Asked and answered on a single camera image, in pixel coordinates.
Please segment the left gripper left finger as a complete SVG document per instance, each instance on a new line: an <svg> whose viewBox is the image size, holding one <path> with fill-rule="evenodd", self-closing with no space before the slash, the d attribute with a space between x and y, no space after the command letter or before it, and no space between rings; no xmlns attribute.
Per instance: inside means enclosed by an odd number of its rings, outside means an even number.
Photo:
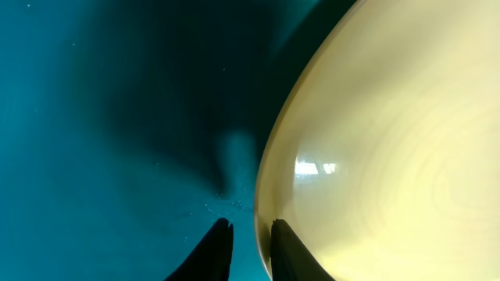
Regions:
<svg viewBox="0 0 500 281"><path fill-rule="evenodd" d="M183 263L164 281L228 281L234 226L217 219Z"/></svg>

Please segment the yellow-green plate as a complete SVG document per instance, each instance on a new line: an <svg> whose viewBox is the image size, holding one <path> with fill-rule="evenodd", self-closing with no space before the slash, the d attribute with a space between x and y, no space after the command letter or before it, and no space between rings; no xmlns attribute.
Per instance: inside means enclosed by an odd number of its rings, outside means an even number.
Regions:
<svg viewBox="0 0 500 281"><path fill-rule="evenodd" d="M336 280L499 277L499 0L357 1L291 90L255 189Z"/></svg>

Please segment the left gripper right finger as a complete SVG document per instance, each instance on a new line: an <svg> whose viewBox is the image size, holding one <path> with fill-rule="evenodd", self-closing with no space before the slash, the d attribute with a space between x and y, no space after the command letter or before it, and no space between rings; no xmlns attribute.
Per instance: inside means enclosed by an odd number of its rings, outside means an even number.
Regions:
<svg viewBox="0 0 500 281"><path fill-rule="evenodd" d="M283 219L271 227L270 261L273 281L335 281Z"/></svg>

